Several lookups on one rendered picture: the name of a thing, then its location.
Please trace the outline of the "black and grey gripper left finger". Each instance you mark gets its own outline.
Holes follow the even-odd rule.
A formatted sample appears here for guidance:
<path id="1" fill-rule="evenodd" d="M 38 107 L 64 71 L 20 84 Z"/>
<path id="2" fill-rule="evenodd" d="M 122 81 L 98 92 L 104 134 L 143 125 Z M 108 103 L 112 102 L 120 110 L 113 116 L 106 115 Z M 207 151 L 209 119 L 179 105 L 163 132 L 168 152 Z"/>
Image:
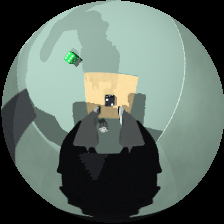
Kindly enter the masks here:
<path id="1" fill-rule="evenodd" d="M 73 156 L 88 153 L 90 147 L 99 144 L 97 124 L 101 114 L 101 106 L 96 107 L 86 117 L 79 121 L 65 137 L 59 155 L 57 172 L 62 174 L 65 163 Z"/>

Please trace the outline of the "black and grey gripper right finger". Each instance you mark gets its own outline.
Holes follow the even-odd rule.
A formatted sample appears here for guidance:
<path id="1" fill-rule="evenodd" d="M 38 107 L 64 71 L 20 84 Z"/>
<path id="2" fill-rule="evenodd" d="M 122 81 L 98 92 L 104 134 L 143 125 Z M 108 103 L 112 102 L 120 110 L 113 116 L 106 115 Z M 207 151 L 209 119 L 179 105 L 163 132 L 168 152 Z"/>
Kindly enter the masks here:
<path id="1" fill-rule="evenodd" d="M 122 147 L 128 147 L 130 153 L 137 153 L 148 158 L 155 166 L 157 174 L 161 173 L 158 148 L 151 134 L 121 106 L 118 106 L 118 114 L 122 125 L 119 144 Z"/>

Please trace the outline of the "green die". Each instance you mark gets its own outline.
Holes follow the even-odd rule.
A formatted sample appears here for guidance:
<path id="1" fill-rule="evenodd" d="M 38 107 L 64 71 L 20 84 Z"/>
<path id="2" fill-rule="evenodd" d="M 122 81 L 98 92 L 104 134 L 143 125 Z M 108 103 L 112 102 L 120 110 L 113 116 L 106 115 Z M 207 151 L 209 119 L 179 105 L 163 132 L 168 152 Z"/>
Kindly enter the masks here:
<path id="1" fill-rule="evenodd" d="M 74 52 L 69 51 L 68 54 L 65 56 L 64 60 L 67 61 L 69 64 L 75 64 L 75 62 L 79 59 L 79 56 L 76 55 Z"/>

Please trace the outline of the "white die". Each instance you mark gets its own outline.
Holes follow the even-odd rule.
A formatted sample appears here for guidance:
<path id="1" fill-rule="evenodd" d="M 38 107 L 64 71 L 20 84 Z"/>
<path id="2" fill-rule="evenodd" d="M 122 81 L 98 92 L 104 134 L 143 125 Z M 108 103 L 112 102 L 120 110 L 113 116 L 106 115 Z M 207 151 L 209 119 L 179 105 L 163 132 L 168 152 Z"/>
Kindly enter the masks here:
<path id="1" fill-rule="evenodd" d="M 99 130 L 100 130 L 101 132 L 106 132 L 106 131 L 108 131 L 108 125 L 107 125 L 105 122 L 99 124 Z"/>

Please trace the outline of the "black die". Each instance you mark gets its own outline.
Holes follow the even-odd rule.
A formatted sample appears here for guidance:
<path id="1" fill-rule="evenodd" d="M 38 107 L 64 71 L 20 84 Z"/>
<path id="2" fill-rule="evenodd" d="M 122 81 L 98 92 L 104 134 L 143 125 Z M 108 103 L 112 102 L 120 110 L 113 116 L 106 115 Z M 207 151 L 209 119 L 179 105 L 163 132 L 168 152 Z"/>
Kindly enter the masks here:
<path id="1" fill-rule="evenodd" d="M 114 105 L 115 105 L 115 96 L 105 95 L 105 106 L 114 106 Z"/>

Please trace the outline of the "tan flat mat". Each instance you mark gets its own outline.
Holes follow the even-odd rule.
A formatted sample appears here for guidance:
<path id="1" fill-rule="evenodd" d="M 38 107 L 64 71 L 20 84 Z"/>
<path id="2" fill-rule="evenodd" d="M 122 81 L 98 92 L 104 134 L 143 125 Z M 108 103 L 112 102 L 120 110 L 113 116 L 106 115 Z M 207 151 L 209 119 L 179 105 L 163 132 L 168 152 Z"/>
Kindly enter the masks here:
<path id="1" fill-rule="evenodd" d="M 119 118 L 118 106 L 131 111 L 138 77 L 115 73 L 84 73 L 88 113 L 101 106 L 99 118 Z M 105 95 L 115 96 L 114 107 L 105 107 Z"/>

